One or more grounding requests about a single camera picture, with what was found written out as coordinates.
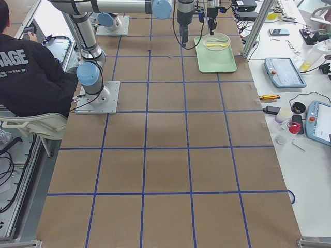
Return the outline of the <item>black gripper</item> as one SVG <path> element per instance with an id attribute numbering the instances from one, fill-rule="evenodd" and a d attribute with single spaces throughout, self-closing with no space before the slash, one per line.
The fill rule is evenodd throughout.
<path id="1" fill-rule="evenodd" d="M 194 0 L 177 1 L 177 22 L 179 24 L 180 42 L 188 42 L 188 26 L 192 22 L 194 14 Z"/>
<path id="2" fill-rule="evenodd" d="M 216 17 L 220 8 L 219 0 L 208 0 L 207 1 L 207 17 L 209 29 L 215 29 L 217 26 Z"/>

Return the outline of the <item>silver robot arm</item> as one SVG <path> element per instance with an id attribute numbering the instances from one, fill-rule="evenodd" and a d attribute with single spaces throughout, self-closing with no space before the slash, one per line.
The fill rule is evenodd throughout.
<path id="1" fill-rule="evenodd" d="M 193 16 L 197 15 L 199 21 L 203 24 L 205 19 L 205 10 L 199 6 L 198 1 L 152 1 L 152 13 L 159 19 L 166 19 L 170 14 L 177 11 L 177 23 L 179 24 L 179 35 L 175 35 L 177 42 L 185 47 L 188 42 L 189 24 Z M 117 14 L 102 12 L 97 15 L 99 24 L 109 30 L 116 30 L 121 21 Z"/>
<path id="2" fill-rule="evenodd" d="M 119 13 L 140 13 L 165 20 L 177 18 L 179 34 L 175 37 L 182 48 L 188 42 L 188 26 L 193 16 L 198 15 L 201 22 L 210 12 L 218 12 L 219 4 L 210 4 L 207 9 L 198 1 L 51 1 L 51 4 L 71 22 L 74 39 L 80 44 L 83 62 L 76 72 L 84 90 L 83 100 L 77 102 L 76 112 L 114 113 L 119 96 L 119 81 L 105 81 L 103 68 L 106 62 L 105 51 L 98 45 L 89 15 L 95 13 L 98 22 L 106 27 L 102 19 L 111 19 L 109 27 L 116 28 Z"/>

